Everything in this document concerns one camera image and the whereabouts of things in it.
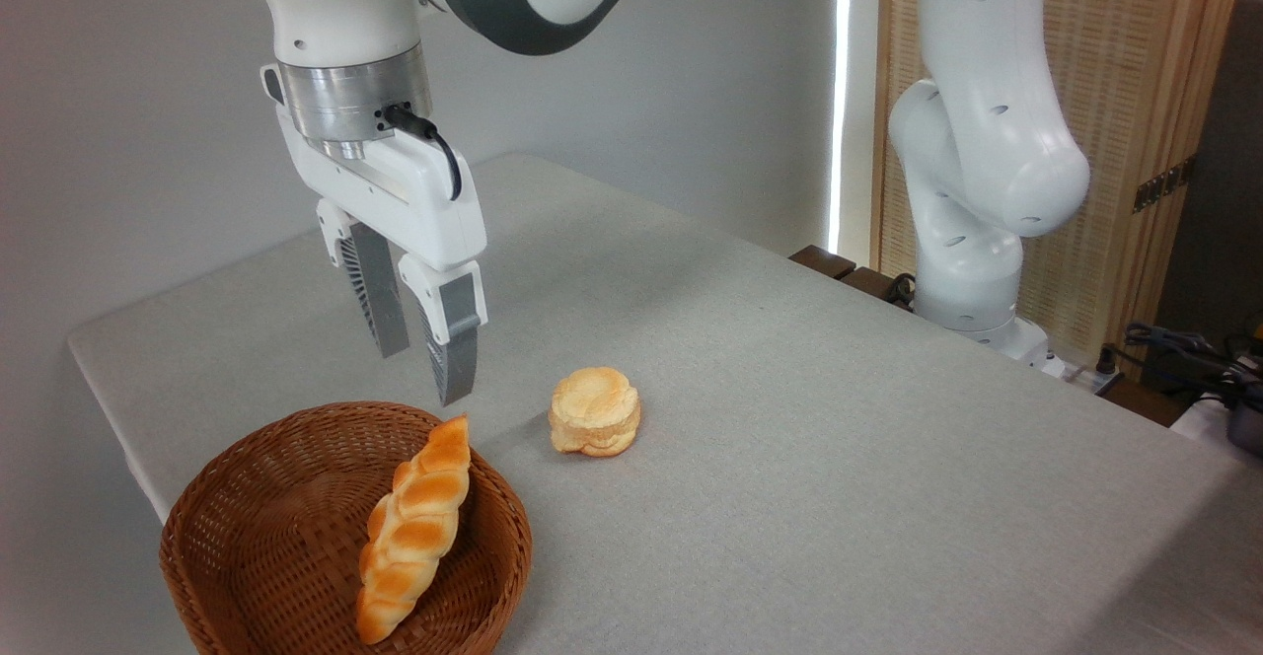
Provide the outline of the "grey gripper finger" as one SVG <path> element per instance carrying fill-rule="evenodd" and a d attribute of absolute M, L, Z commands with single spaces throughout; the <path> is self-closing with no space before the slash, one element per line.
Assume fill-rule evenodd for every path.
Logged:
<path fill-rule="evenodd" d="M 399 300 L 392 246 L 369 225 L 352 220 L 330 199 L 320 199 L 317 218 L 326 251 L 342 268 L 381 357 L 408 348 L 405 309 Z"/>
<path fill-rule="evenodd" d="M 474 392 L 477 380 L 477 332 L 488 323 L 482 273 L 474 260 L 437 271 L 405 254 L 399 276 L 421 308 L 440 403 L 450 406 Z"/>

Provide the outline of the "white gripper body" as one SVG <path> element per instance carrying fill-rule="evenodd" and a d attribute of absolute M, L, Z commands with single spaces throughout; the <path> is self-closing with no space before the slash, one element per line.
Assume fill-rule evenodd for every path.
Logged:
<path fill-rule="evenodd" d="M 381 233 L 434 271 L 474 263 L 488 245 L 469 162 L 457 153 L 461 193 L 452 196 L 447 153 L 405 133 L 369 141 L 361 159 L 317 150 L 275 103 L 290 159 L 302 182 L 344 213 Z"/>

